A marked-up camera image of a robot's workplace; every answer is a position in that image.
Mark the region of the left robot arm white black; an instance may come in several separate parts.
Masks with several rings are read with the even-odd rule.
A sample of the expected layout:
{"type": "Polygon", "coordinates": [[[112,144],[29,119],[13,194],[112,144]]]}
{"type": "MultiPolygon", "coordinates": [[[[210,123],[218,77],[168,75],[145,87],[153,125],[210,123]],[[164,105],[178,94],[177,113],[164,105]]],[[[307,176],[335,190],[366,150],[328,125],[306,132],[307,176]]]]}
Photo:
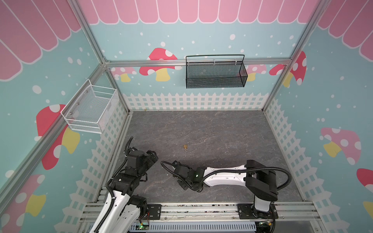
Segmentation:
{"type": "Polygon", "coordinates": [[[127,233],[136,220],[148,215],[146,198],[133,193],[141,182],[147,181],[142,177],[147,176],[147,171],[157,160],[156,152],[152,150],[126,150],[124,165],[106,185],[108,195],[90,230],[92,233],[127,233]]]}

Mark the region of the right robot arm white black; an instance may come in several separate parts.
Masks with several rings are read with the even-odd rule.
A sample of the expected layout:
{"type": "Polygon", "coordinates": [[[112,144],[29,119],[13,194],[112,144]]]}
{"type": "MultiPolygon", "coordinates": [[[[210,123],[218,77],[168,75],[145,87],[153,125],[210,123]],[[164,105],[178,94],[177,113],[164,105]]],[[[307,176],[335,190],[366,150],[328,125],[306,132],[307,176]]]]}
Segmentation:
{"type": "Polygon", "coordinates": [[[170,165],[173,169],[169,172],[177,178],[178,184],[184,190],[202,192],[205,187],[242,186],[254,194],[251,211],[255,218],[274,216],[275,209],[272,204],[278,200],[276,172],[273,170],[250,171],[250,169],[265,168],[264,165],[254,160],[248,160],[245,165],[225,169],[200,167],[194,170],[177,161],[170,165]]]}

